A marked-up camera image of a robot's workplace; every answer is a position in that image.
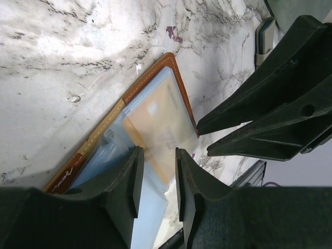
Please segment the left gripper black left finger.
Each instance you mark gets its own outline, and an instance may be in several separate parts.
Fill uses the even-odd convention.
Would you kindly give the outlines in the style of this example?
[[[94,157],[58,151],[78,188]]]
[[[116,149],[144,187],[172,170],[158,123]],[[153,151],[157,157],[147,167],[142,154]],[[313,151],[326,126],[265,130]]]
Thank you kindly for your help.
[[[144,151],[61,195],[1,188],[1,248],[130,248],[138,217]]]

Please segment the brown leather card holder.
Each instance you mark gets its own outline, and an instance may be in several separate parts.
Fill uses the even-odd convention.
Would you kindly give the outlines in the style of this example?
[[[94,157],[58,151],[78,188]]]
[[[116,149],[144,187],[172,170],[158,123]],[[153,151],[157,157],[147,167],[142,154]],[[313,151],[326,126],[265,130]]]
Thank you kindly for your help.
[[[171,52],[162,55],[125,92],[45,191],[64,193],[134,146],[144,149],[145,170],[161,192],[168,190],[175,176],[176,148],[192,153],[198,146],[196,122]]]

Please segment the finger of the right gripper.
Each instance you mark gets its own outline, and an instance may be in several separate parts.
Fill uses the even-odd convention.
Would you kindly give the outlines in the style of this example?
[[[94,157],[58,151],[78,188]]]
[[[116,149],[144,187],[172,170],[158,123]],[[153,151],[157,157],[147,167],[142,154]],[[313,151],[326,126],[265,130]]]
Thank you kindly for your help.
[[[200,135],[255,121],[327,78],[327,24],[309,15],[294,23],[260,67],[197,125]]]
[[[331,77],[207,148],[213,156],[288,161],[331,140]]]

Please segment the striped gold credit card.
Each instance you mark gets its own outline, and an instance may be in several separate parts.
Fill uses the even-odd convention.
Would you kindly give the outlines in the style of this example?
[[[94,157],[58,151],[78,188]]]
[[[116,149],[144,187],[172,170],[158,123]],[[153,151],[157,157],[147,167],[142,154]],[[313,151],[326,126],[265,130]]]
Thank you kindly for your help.
[[[196,150],[198,137],[175,77],[157,77],[126,107],[122,125],[145,159],[168,185],[175,175],[175,150]]]

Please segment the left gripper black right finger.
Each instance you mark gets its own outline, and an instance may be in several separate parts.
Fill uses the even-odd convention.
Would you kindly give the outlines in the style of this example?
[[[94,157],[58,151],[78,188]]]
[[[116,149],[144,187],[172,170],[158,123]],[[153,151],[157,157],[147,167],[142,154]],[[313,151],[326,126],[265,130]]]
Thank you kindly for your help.
[[[331,188],[232,188],[175,151],[185,248],[331,248]]]

